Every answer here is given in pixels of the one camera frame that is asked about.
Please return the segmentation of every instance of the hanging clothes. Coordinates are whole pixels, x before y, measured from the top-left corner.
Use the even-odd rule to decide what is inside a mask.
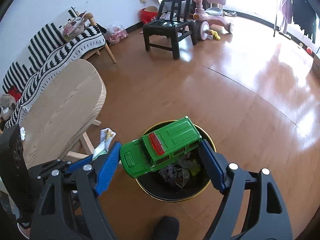
[[[308,0],[292,0],[293,21],[316,43],[316,12]]]
[[[287,33],[287,26],[292,22],[292,1],[280,0],[279,11],[282,12],[283,19],[279,30],[283,33]]]

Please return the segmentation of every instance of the green toy car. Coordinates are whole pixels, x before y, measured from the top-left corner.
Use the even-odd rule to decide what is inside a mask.
[[[122,166],[133,178],[158,171],[197,148],[201,139],[186,116],[123,145],[120,150]]]

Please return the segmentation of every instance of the pink plastic bag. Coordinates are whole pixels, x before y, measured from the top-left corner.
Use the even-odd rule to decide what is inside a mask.
[[[127,31],[121,25],[112,25],[107,29],[107,40],[110,45],[117,44],[126,37],[128,37]]]

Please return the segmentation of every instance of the silver screw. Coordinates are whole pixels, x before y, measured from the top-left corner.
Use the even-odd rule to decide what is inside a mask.
[[[236,163],[230,163],[229,168],[235,171],[238,169],[238,165]]]
[[[262,169],[262,173],[263,173],[264,175],[269,175],[269,174],[270,174],[270,171],[269,171],[267,168],[263,168],[263,169]]]
[[[85,166],[83,166],[83,169],[84,169],[85,171],[89,171],[89,170],[92,169],[92,166],[91,166],[90,164],[86,164]]]
[[[51,175],[52,176],[57,176],[59,174],[59,171],[58,170],[53,170],[51,171]]]

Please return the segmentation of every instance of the black and white striped cover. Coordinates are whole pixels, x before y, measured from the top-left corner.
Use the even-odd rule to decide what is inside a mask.
[[[57,25],[65,25],[74,15],[75,11],[69,9],[54,22],[46,24],[10,66],[4,77],[3,89],[7,92],[12,85],[16,85],[22,91],[22,97],[6,122],[6,128],[22,123],[41,92],[68,63],[81,58],[91,49],[105,45],[106,41],[97,26],[90,26],[67,43]]]

